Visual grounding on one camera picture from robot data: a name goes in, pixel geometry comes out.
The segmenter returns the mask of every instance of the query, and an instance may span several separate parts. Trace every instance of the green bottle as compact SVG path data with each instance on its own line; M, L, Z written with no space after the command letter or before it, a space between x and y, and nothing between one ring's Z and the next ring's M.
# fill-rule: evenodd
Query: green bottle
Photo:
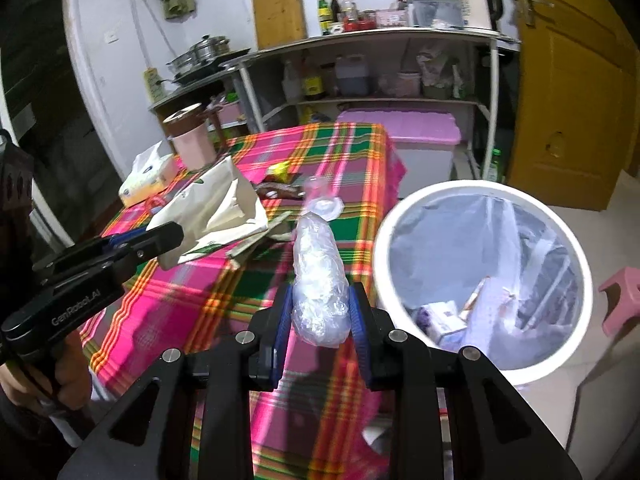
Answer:
M329 25L331 25L331 9L326 0L318 0L318 21L320 22L320 32L323 36L328 36Z
M489 174L486 176L487 180L491 182L502 182L502 163L500 162L500 155L502 152L498 148L494 148L491 156L491 164L489 165Z

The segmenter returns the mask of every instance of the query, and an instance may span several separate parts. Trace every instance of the pink stool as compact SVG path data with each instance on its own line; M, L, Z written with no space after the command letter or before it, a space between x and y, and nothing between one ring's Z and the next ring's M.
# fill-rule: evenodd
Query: pink stool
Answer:
M619 286L620 299L602 323L602 330L608 337L616 335L632 317L640 316L640 269L623 267L600 285L598 291L606 292L609 298L609 292L616 292L609 290L613 285Z

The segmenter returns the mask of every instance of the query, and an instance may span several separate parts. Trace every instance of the pink plaid tablecloth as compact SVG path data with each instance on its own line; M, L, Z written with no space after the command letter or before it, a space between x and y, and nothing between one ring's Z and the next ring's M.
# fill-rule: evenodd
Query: pink plaid tablecloth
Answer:
M372 124L312 124L235 139L236 166L253 182L287 160L299 178L322 174L344 202L331 222L351 281L372 291L373 241L396 202L404 175L385 131ZM165 194L196 179L182 170ZM302 203L263 202L269 218ZM142 205L123 210L105 229L116 234L148 222ZM221 335L244 330L252 314L270 306L277 286L292 281L292 244L275 244L233 270L224 250L164 271L141 266L121 300L81 330L84 352L100 380L122 394L166 348L207 349ZM252 442L257 478L363 478L380 465L360 432L378 398L359 377L353 343L316 348L292 332L285 372L273 393L252 393ZM193 453L197 457L200 421Z

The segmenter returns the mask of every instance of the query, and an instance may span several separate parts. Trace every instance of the yellow door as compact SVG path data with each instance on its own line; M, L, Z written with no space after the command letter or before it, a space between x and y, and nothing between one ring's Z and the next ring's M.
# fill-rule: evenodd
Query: yellow door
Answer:
M520 101L508 184L607 207L634 130L636 47L608 0L518 0Z

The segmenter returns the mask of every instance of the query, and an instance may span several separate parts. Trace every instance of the pink lid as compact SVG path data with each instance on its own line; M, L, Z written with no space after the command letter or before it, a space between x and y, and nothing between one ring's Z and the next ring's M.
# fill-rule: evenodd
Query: pink lid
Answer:
M421 144L460 143L460 129L453 115L410 110L347 110L337 119L342 123L382 124L393 140Z

